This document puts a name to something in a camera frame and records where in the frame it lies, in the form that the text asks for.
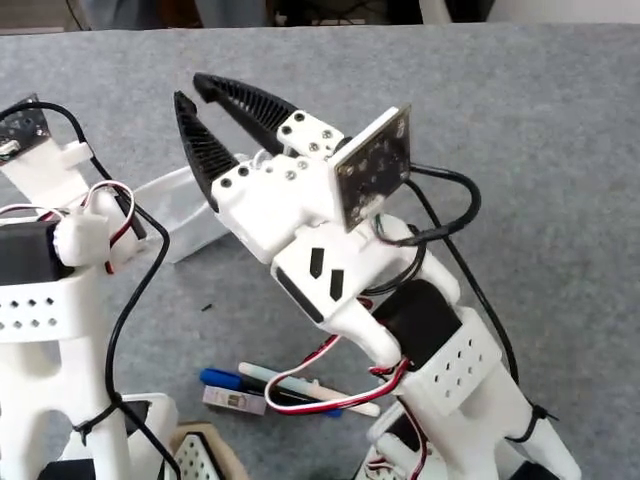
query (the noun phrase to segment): red and white wire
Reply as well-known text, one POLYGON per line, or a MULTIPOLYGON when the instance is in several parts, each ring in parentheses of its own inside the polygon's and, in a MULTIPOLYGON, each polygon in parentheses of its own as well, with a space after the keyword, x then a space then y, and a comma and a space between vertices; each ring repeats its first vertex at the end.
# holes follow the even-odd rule
POLYGON ((64 215, 60 210, 49 207, 41 207, 39 205, 33 205, 31 203, 14 203, 12 205, 7 205, 5 207, 0 208, 0 215, 4 215, 9 212, 17 212, 19 210, 44 210, 47 212, 45 215, 47 216, 58 216, 62 220, 64 215))
POLYGON ((98 190, 103 188, 109 188, 109 187, 118 187, 121 190, 124 190, 127 196, 129 197, 129 211, 127 212, 125 221, 123 222, 122 226, 118 230, 116 230, 116 232, 111 236, 111 239, 110 239, 111 246, 113 247, 113 245, 118 240, 120 240, 120 238, 122 238, 122 236, 131 227, 131 224, 133 223, 133 215, 135 214, 135 211, 136 211, 136 202, 133 195, 133 190, 122 182, 118 182, 116 180, 104 180, 102 182, 96 183, 89 189, 89 192, 87 192, 87 196, 82 201, 82 206, 85 208, 89 207, 91 205, 91 200, 93 199, 93 195, 98 190))
POLYGON ((418 423, 418 419, 415 417, 415 415, 413 414, 409 406, 406 404, 406 402, 402 400, 401 397, 398 397, 398 401, 404 407, 404 411, 407 414, 407 417, 409 418, 411 425, 416 431, 416 435, 418 436, 418 440, 420 442, 420 457, 418 459, 418 464, 415 466, 415 468, 413 469, 413 472, 408 478, 408 480, 418 480, 418 478, 420 477, 420 473, 422 473, 422 469, 424 468, 424 465, 427 461, 427 456, 429 454, 429 450, 427 448, 427 436, 422 430, 422 427, 420 427, 420 424, 418 423))
POLYGON ((350 397, 342 398, 339 400, 328 400, 324 402, 316 402, 316 403, 310 403, 305 405, 294 405, 294 406, 279 405, 271 399, 271 395, 270 395, 271 390, 278 383, 280 383, 285 378, 295 373, 298 373, 301 370, 304 370, 309 365, 311 365, 312 363, 320 359, 322 356, 324 356, 329 350, 331 350, 336 345, 336 343, 338 342, 338 340, 340 340, 340 338, 341 337, 337 335, 333 335, 329 337, 329 339, 317 351, 309 355, 300 365, 298 365, 295 368, 292 368, 291 370, 287 370, 285 372, 279 373, 278 375, 273 377, 267 383, 267 386, 265 387, 265 390, 264 390, 264 398, 267 402, 267 405, 269 405, 271 408, 273 408, 277 412, 288 414, 288 415, 321 413, 321 412, 326 412, 328 410, 345 409, 345 408, 355 407, 357 405, 362 405, 364 403, 375 400, 376 398, 379 398, 391 393, 398 386, 398 383, 400 383, 402 376, 404 375, 405 371, 409 367, 409 360, 406 358, 402 359, 402 361, 394 369, 394 373, 391 379, 389 379, 387 382, 380 385, 379 387, 374 388, 373 390, 370 390, 368 392, 360 393, 358 395, 352 395, 350 397))

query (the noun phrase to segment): marker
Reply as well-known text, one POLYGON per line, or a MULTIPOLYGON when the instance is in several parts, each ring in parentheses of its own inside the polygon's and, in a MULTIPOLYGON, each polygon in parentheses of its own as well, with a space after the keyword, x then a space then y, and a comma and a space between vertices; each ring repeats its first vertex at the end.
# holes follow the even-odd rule
MULTIPOLYGON (((242 362, 238 365, 238 371, 243 375, 257 378, 262 382, 268 382, 276 375, 279 375, 278 372, 247 362, 242 362)), ((336 392, 335 390, 322 387, 318 383, 307 382, 306 380, 295 377, 285 378, 278 384, 278 386, 307 397, 317 398, 320 401, 342 400, 344 398, 348 398, 348 395, 345 395, 344 393, 336 392)), ((358 412, 369 417, 377 417, 380 415, 380 407, 375 403, 365 403, 356 407, 351 407, 349 410, 353 410, 354 412, 358 412)))
MULTIPOLYGON (((253 377, 240 376, 215 368, 205 368, 202 370, 200 372, 200 381, 209 387, 218 387, 259 396, 264 395, 264 389, 267 386, 265 382, 253 377)), ((273 388, 271 398, 285 406, 304 405, 305 403, 315 403, 318 401, 315 398, 288 391, 280 387, 273 388)), ((323 413, 328 417, 338 418, 342 415, 342 410, 336 409, 323 413)))

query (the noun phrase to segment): black plastic part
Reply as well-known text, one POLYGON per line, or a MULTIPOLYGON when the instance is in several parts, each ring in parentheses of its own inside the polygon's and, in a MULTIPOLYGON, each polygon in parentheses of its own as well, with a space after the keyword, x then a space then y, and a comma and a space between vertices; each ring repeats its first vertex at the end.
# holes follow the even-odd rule
POLYGON ((309 260, 309 273, 313 278, 320 278, 324 267, 324 248, 312 248, 309 260))
POLYGON ((289 102, 231 78, 196 73, 193 86, 207 103, 217 102, 265 150, 282 153, 280 125, 297 110, 289 102))
POLYGON ((398 437, 412 451, 418 452, 420 450, 420 439, 406 414, 398 418, 387 432, 398 437))
POLYGON ((0 227, 0 286, 55 282, 74 269, 60 262, 53 247, 57 221, 0 227))
POLYGON ((424 280, 399 287, 373 315, 398 340, 410 370, 427 363, 462 325, 440 290, 424 280))
POLYGON ((211 195, 211 184, 238 165, 238 161, 198 119, 198 109, 184 93, 175 92, 173 100, 187 161, 200 190, 217 212, 218 203, 211 195))
POLYGON ((96 471, 91 458, 83 460, 62 460, 49 463, 38 480, 95 480, 96 471))
POLYGON ((344 288, 344 270, 331 270, 329 296, 336 302, 342 298, 344 288))
MULTIPOLYGON (((34 93, 16 105, 37 101, 38 96, 34 93)), ((0 155, 0 165, 19 157, 27 150, 43 144, 50 136, 49 125, 41 109, 34 108, 9 115, 0 121, 0 147, 12 140, 18 142, 18 146, 10 153, 0 155)))
MULTIPOLYGON (((129 408, 131 408, 131 410, 133 410, 133 413, 136 414, 136 417, 138 417, 142 422, 146 423, 151 402, 140 400, 138 402, 125 402, 125 403, 129 408)), ((138 427, 135 426, 135 424, 131 421, 131 419, 127 415, 124 416, 124 428, 127 431, 127 437, 130 437, 131 435, 133 435, 138 431, 138 427)))
POLYGON ((324 318, 318 309, 311 303, 304 293, 300 291, 296 284, 291 281, 289 276, 282 271, 281 268, 276 268, 276 280, 280 282, 280 285, 287 291, 289 295, 296 301, 304 312, 309 315, 311 320, 315 323, 321 323, 324 318))
POLYGON ((523 463, 509 480, 560 480, 549 470, 537 463, 523 463))

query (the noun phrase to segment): black slot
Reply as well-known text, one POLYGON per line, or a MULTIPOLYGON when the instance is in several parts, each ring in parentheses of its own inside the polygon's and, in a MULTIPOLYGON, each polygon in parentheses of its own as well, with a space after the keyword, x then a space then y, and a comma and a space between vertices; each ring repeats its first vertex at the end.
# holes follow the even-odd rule
POLYGON ((329 295, 336 302, 342 298, 343 287, 344 270, 331 270, 331 286, 329 287, 329 295))
POLYGON ((537 463, 526 462, 509 480, 560 480, 549 470, 537 463))
POLYGON ((324 266, 324 248, 312 248, 311 260, 309 261, 309 273, 313 278, 319 278, 322 275, 322 267, 324 266))

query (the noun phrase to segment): electronic component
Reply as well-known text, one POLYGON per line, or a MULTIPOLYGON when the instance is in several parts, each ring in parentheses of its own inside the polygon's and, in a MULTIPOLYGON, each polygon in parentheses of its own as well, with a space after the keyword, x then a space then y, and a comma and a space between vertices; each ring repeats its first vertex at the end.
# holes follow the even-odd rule
POLYGON ((53 282, 73 268, 62 264, 53 246, 57 221, 0 227, 0 286, 53 282))
MULTIPOLYGON (((18 104, 37 102, 33 94, 18 104)), ((40 109, 24 110, 0 121, 0 165, 49 139, 49 126, 40 109)))
POLYGON ((409 178, 410 111, 409 105, 388 110, 331 158, 347 232, 378 213, 409 178))

